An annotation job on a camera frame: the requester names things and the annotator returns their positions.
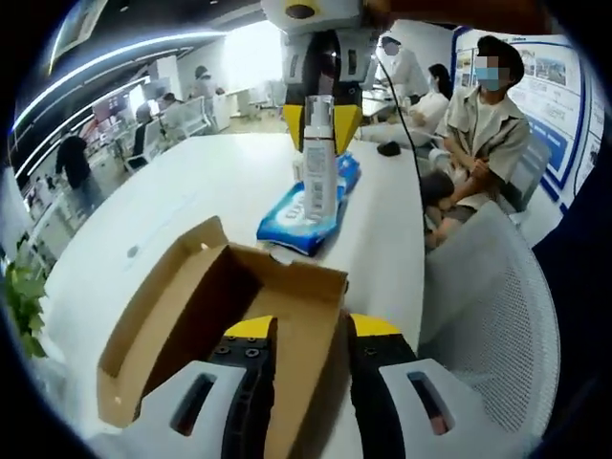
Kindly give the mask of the person's right hand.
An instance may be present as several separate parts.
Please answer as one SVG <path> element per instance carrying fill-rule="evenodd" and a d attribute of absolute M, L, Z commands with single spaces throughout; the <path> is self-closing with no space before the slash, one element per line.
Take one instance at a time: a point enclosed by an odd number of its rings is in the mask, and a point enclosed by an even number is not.
<path fill-rule="evenodd" d="M 363 2 L 372 23 L 385 30 L 397 20 L 415 20 L 459 25 L 463 13 L 454 1 L 370 0 Z"/>

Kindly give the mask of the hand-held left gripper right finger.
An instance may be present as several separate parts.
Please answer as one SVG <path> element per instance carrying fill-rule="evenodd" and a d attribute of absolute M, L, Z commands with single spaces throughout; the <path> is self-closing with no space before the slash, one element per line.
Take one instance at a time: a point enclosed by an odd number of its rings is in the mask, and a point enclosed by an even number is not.
<path fill-rule="evenodd" d="M 480 397 L 437 361 L 419 359 L 391 323 L 350 315 L 351 402 L 365 458 L 484 458 Z"/>

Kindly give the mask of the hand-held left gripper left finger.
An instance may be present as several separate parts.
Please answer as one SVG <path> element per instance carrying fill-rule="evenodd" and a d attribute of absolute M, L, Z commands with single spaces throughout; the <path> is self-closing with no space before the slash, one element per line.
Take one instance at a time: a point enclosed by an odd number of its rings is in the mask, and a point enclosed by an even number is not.
<path fill-rule="evenodd" d="M 142 399 L 122 432 L 125 458 L 261 458 L 273 407 L 276 319 L 231 326 Z"/>

